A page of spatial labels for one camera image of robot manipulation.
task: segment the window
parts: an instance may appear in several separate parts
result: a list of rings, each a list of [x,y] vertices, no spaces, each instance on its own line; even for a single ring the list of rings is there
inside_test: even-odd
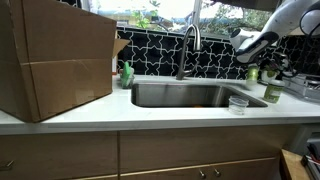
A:
[[[269,11],[202,2],[199,28],[202,33],[229,35],[235,29],[261,31],[272,15]]]
[[[211,36],[228,35],[236,28],[261,31],[272,14],[213,0],[87,1],[87,10],[117,20],[118,26],[184,33],[196,22],[203,34]]]

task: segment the dish rack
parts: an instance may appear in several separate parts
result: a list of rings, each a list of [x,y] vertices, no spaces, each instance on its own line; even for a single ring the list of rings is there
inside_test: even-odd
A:
[[[299,74],[294,78],[283,77],[284,91],[299,99],[320,103],[320,76]]]

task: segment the bottle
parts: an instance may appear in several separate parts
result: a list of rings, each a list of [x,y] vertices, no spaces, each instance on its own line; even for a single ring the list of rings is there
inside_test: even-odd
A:
[[[259,67],[256,63],[250,64],[247,74],[247,84],[256,84],[258,81]]]
[[[285,83],[281,80],[271,80],[266,88],[263,99],[267,102],[277,103]]]

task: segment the sponge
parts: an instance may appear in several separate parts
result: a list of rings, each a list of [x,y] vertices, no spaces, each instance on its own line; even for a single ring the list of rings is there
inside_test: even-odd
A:
[[[128,86],[128,84],[130,83],[130,76],[131,76],[131,68],[129,66],[129,63],[125,62],[123,66],[122,75],[121,75],[122,87]]]

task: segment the cabinet door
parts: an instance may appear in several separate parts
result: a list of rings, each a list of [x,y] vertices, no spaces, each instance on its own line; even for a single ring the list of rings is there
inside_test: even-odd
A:
[[[73,180],[118,180],[118,175],[77,178],[77,179],[73,179]]]
[[[120,172],[275,157],[290,144],[295,125],[120,132]]]
[[[212,180],[270,180],[277,164],[276,158],[213,164],[209,175]]]
[[[121,175],[121,180],[270,180],[276,158],[226,162]]]
[[[1,180],[117,174],[116,132],[0,136]]]
[[[210,167],[184,167],[121,175],[121,180],[201,180],[209,179]]]

